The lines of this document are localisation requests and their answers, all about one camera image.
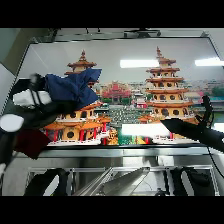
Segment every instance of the printed picture of pagodas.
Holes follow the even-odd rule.
[[[166,118],[179,118],[197,124],[195,115],[190,109],[193,102],[184,95],[189,91],[181,84],[184,78],[176,74],[180,71],[179,68],[172,67],[176,60],[164,58],[158,47],[157,59],[160,67],[146,70],[146,72],[152,74],[149,79],[146,79],[146,82],[153,85],[146,88],[146,92],[152,94],[152,98],[147,101],[147,104],[153,109],[150,114],[139,118],[140,123],[158,123]],[[153,142],[158,144],[195,143],[191,139],[174,133],[170,133],[169,137],[155,136]]]
[[[96,63],[88,62],[85,57],[85,51],[78,62],[68,64],[72,71],[66,72],[65,75],[80,74],[87,68],[96,66]],[[94,82],[88,83],[92,88]],[[109,123],[111,119],[108,116],[98,116],[94,112],[96,107],[102,105],[96,101],[71,114],[60,115],[56,121],[44,127],[45,134],[52,140],[49,146],[67,146],[67,145],[99,145],[116,143],[114,130],[110,130]]]

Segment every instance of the dark blue fabric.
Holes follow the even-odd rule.
[[[96,100],[98,96],[88,87],[88,82],[96,82],[102,69],[86,69],[80,74],[70,74],[68,77],[46,75],[46,91],[52,101],[75,101],[75,110],[79,110]]]

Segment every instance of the white circular cap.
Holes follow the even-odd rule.
[[[7,132],[16,132],[23,125],[24,119],[15,114],[6,114],[0,118],[0,127]]]

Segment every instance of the gray sky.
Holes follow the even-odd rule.
[[[83,49],[89,62],[102,68],[101,83],[112,80],[122,82],[145,81],[150,76],[147,68],[120,68],[121,59],[156,59],[159,46],[164,57],[176,59],[177,74],[187,80],[224,79],[222,67],[197,67],[194,60],[217,57],[206,38],[158,38],[130,40],[102,40],[32,44],[24,59],[19,77],[28,78],[32,73],[53,73],[64,76],[70,70],[68,63],[78,61]]]

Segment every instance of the dark red fabric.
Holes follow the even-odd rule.
[[[17,135],[15,151],[22,152],[32,159],[37,159],[50,139],[39,130],[25,129]]]

